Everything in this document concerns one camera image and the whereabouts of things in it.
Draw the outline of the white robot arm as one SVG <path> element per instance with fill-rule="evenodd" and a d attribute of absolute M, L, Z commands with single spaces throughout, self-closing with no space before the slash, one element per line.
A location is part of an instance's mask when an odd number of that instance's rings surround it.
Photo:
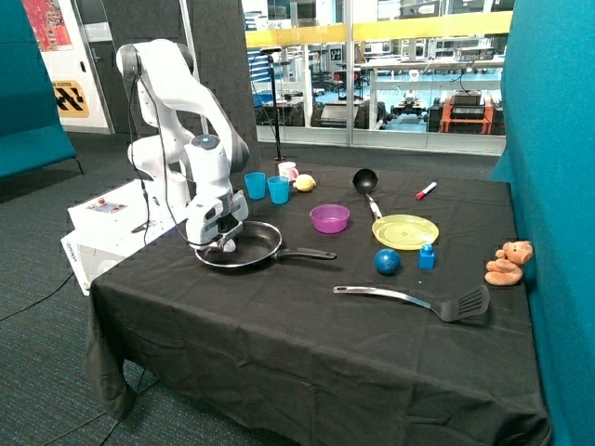
<path fill-rule="evenodd" d="M 136 88 L 142 120 L 158 131 L 132 143 L 128 159 L 154 181 L 171 217 L 185 221 L 193 248 L 230 253 L 248 217 L 231 175 L 244 170 L 249 149 L 192 75 L 191 60 L 186 46 L 165 39 L 118 49 L 118 70 Z"/>

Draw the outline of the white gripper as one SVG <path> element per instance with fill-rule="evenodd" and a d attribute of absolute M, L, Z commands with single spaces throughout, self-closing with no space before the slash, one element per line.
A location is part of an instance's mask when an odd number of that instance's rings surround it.
<path fill-rule="evenodd" d="M 209 245 L 217 251 L 222 243 L 236 247 L 233 239 L 244 229 L 248 206 L 241 190 L 220 197 L 196 195 L 186 208 L 186 234 L 190 245 Z"/>

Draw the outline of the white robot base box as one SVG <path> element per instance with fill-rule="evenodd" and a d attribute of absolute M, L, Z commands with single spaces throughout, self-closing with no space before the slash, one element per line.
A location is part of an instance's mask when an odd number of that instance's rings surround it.
<path fill-rule="evenodd" d="M 187 205 L 153 181 L 134 179 L 69 208 L 73 231 L 61 245 L 83 295 L 98 276 L 170 230 L 186 237 Z"/>

